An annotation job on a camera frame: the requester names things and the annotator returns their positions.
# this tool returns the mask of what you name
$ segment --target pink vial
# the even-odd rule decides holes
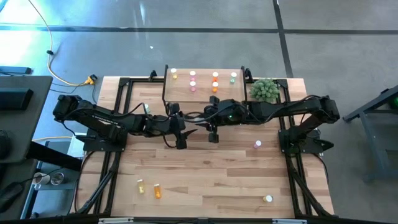
[[[254,148],[257,149],[257,148],[260,147],[260,146],[261,146],[261,141],[260,141],[260,140],[257,140],[257,141],[254,143]]]

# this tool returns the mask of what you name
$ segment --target green plant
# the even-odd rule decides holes
[[[270,78],[262,78],[253,83],[250,91],[252,98],[258,101],[272,103],[278,98],[279,90],[276,83]]]

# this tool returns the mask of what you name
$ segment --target concrete floor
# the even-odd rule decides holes
[[[101,27],[276,29],[272,0],[34,1],[50,25]],[[398,1],[279,0],[285,29],[398,29]],[[42,24],[25,1],[9,1],[0,22]],[[96,74],[149,75],[171,67],[249,67],[256,77],[286,77],[278,34],[54,32],[53,70],[70,82]],[[330,95],[346,115],[398,83],[396,35],[294,35],[287,46],[295,78],[308,94]],[[0,62],[29,66],[50,75],[47,32],[0,31]],[[53,86],[69,91],[71,88]],[[91,100],[91,86],[75,94]],[[70,135],[53,121],[58,93],[50,92],[35,138]],[[67,123],[78,132],[85,127]],[[335,213],[345,218],[397,222],[398,182],[365,184],[372,157],[359,121],[323,125],[322,137],[335,143],[325,153]]]

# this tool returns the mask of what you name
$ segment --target wooden table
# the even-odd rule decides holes
[[[100,106],[114,108],[119,78],[104,77]],[[303,79],[287,81],[291,100],[307,95]],[[134,84],[130,109],[145,102],[152,114],[164,114],[162,87],[162,83]],[[203,111],[204,105],[180,104],[185,113]],[[143,113],[142,108],[136,113]],[[296,116],[295,122],[299,123],[300,118]],[[193,128],[196,128],[193,124],[187,124],[187,130]],[[278,119],[261,126],[220,127],[218,144],[209,143],[208,132],[199,128],[189,136],[188,148],[184,150],[169,149],[162,138],[129,136],[121,157],[112,216],[294,217],[285,158],[280,153],[277,137]],[[173,136],[167,139],[169,144],[175,144]],[[256,140],[261,140],[262,146],[253,149]],[[83,169],[78,191],[79,208],[98,185],[103,157],[103,152],[94,153]],[[313,155],[303,154],[303,164],[309,189],[324,208],[333,213],[322,163]],[[144,195],[138,192],[139,179],[144,179],[146,185]],[[161,199],[154,197],[154,184],[162,188]],[[107,195],[106,189],[102,208]],[[265,195],[272,195],[274,201],[265,203],[262,200]],[[299,190],[298,195],[304,211]]]

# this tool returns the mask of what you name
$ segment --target yellow cable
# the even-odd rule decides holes
[[[72,137],[70,137],[70,136],[55,136],[55,137],[45,137],[45,138],[33,139],[32,141],[43,141],[43,140],[47,140],[47,139],[63,139],[63,138],[71,139]]]
[[[37,8],[35,7],[35,5],[33,5],[33,3],[32,3],[30,0],[28,0],[28,1],[29,1],[30,4],[33,6],[33,8],[36,10],[36,12],[39,14],[39,16],[42,18],[42,20],[43,20],[45,26],[47,27],[47,30],[49,31],[50,38],[51,38],[50,51],[52,52],[53,41],[52,41],[52,33],[51,33],[51,31],[50,31],[49,25],[47,25],[47,22],[45,21],[44,17],[41,15],[41,13],[39,12],[39,10],[37,10]],[[65,83],[65,84],[67,84],[67,85],[70,85],[70,86],[83,86],[83,85],[87,85],[86,82],[84,82],[83,84],[70,83],[70,82],[67,82],[67,81],[63,80],[63,79],[60,78],[58,75],[56,75],[56,74],[53,72],[53,70],[51,69],[51,60],[50,60],[50,57],[51,57],[51,55],[49,54],[49,58],[48,58],[48,60],[47,60],[47,68],[49,69],[49,72],[50,72],[55,78],[57,78],[57,79],[60,80],[61,82]]]

